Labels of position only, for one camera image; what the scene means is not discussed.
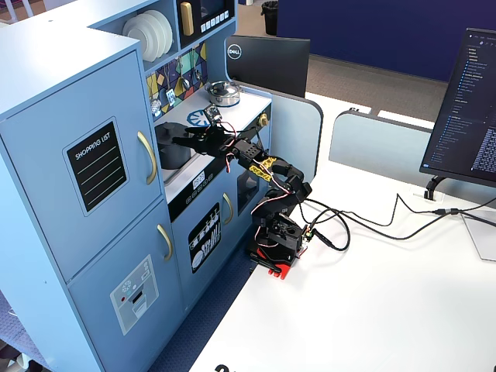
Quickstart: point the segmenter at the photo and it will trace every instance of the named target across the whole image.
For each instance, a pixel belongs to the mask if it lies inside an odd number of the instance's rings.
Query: blue gear sticker
[[[205,117],[203,110],[193,111],[188,115],[188,122],[192,126],[209,126],[210,123]]]

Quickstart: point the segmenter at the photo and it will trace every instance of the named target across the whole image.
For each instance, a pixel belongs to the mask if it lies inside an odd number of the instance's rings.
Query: yellow bracket
[[[267,169],[270,169],[270,167],[272,167],[272,164],[276,160],[277,159],[275,157],[268,157],[266,160],[262,162],[262,164]],[[250,171],[252,171],[256,176],[263,178],[267,182],[270,182],[270,180],[272,180],[272,176],[270,174],[267,174],[265,170],[260,169],[259,167],[252,165],[250,166]]]

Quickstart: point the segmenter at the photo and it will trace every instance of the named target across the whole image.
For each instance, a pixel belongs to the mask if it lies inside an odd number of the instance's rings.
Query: shopping list sign
[[[126,182],[114,122],[103,126],[67,151],[86,212]]]

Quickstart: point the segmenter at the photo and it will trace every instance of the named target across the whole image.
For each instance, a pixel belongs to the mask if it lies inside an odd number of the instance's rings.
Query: dish rack sticker
[[[220,205],[215,204],[200,223],[189,233],[188,244],[191,271],[196,273],[221,239]]]
[[[181,83],[180,60],[183,64],[183,77],[191,83],[191,88],[187,91]],[[160,100],[161,114],[152,115],[153,120],[158,120],[163,114],[168,113],[198,89],[203,88],[207,80],[207,45],[205,42],[191,48],[191,50],[182,54],[181,57],[177,57],[147,76],[146,84],[148,85],[150,104],[153,100]],[[174,90],[176,95],[174,106],[169,105],[169,101],[165,95],[169,87]]]

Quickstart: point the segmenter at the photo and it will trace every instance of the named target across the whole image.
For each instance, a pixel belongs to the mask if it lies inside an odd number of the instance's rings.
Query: oven window
[[[201,18],[212,17],[225,9],[226,0],[201,0]]]
[[[253,200],[259,190],[259,178],[246,170],[238,177],[238,215]]]

